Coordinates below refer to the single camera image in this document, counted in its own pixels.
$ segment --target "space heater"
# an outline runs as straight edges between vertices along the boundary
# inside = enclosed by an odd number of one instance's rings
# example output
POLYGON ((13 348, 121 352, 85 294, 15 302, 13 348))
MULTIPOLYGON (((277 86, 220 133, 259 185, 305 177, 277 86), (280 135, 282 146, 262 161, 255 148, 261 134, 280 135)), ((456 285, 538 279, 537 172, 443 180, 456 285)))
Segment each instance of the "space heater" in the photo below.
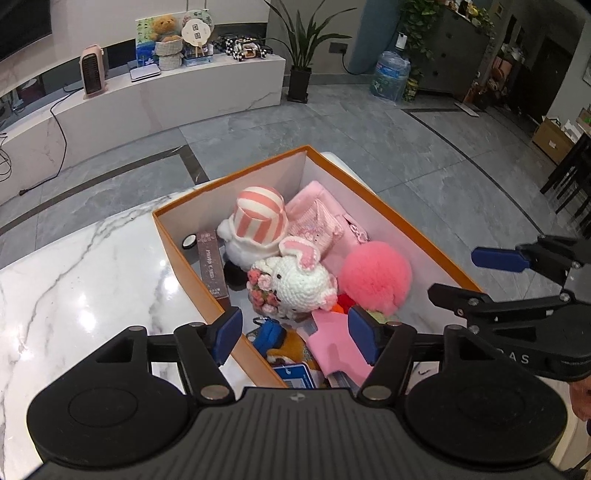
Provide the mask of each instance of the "space heater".
POLYGON ((80 56, 80 71, 84 84, 85 98, 103 93, 106 88, 103 50, 98 45, 86 48, 80 56))

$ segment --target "gray cabinet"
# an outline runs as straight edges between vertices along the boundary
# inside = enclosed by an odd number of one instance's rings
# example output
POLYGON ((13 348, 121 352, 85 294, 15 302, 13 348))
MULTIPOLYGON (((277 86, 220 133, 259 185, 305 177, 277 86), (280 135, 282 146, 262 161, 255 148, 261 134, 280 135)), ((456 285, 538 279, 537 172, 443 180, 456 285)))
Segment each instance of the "gray cabinet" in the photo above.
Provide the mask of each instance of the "gray cabinet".
POLYGON ((426 42, 433 59, 418 64, 424 75, 419 88, 462 98, 478 72, 489 38, 447 8, 440 15, 426 42))

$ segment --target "pink and white striped hat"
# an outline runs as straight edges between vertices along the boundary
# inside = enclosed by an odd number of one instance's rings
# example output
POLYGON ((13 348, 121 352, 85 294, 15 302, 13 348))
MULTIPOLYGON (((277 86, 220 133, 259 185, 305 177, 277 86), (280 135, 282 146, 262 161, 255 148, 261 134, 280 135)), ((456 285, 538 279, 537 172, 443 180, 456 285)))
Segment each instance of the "pink and white striped hat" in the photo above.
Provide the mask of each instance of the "pink and white striped hat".
POLYGON ((283 197, 271 187, 248 187, 238 195, 233 222, 236 236, 270 244, 287 231, 283 197))

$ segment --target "dark door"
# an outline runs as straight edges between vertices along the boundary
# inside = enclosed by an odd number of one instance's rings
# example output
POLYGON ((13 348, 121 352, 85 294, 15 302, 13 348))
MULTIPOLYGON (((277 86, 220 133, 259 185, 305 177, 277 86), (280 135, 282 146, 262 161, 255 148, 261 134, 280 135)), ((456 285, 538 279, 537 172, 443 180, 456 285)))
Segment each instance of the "dark door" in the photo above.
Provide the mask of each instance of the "dark door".
POLYGON ((548 113, 569 69, 573 56, 546 38, 531 69, 530 85, 526 89, 525 111, 537 122, 548 113))

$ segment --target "power socket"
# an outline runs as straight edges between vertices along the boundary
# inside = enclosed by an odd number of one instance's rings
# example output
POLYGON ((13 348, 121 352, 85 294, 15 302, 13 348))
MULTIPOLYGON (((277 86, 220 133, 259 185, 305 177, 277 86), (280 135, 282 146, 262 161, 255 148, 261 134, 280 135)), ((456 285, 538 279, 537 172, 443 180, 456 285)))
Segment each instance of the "power socket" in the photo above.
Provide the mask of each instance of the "power socket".
POLYGON ((340 53, 344 55, 347 53, 348 46, 346 43, 330 42, 329 53, 340 53))

